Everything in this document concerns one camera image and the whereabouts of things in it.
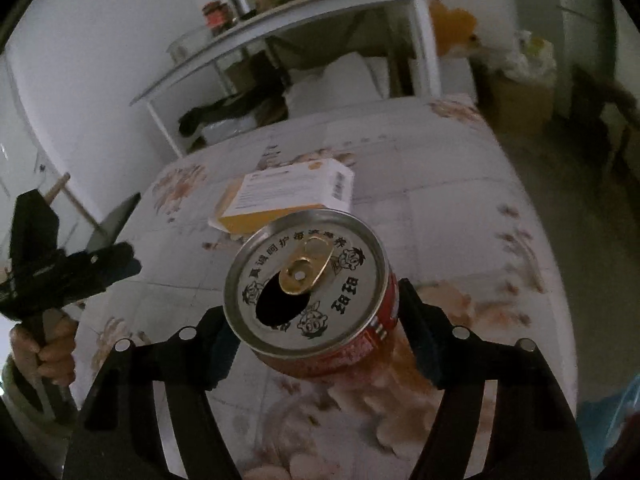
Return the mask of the left hand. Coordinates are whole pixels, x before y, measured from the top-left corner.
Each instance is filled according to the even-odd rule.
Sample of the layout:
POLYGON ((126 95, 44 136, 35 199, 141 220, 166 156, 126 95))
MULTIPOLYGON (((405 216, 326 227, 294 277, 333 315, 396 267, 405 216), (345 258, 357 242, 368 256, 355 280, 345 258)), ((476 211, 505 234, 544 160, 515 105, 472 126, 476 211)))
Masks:
POLYGON ((42 378, 60 387, 68 387, 74 382, 73 352, 77 329, 76 321, 63 316, 53 327, 52 337, 44 346, 40 346, 23 326, 12 328, 10 345, 13 362, 30 386, 35 387, 42 378))

